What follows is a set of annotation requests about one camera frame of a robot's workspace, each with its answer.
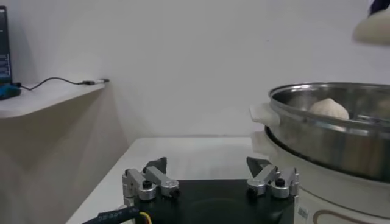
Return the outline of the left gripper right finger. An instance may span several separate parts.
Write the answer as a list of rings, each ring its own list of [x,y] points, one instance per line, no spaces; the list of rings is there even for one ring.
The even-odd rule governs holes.
[[[297,197],[299,194],[299,173],[295,167],[279,169],[266,159],[246,158],[252,178],[247,180],[247,195],[262,197],[270,192],[278,199]]]

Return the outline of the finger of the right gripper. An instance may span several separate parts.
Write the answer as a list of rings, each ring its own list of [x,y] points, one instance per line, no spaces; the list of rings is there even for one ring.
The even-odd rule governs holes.
[[[390,0],[373,0],[369,7],[369,16],[386,10],[390,5]]]

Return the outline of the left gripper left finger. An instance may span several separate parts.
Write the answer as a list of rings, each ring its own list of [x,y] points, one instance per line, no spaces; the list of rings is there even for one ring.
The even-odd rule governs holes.
[[[135,200],[152,201],[160,193],[163,197],[178,199],[180,187],[177,180],[166,175],[167,158],[149,161],[142,171],[126,169],[122,175],[123,202],[133,206]]]

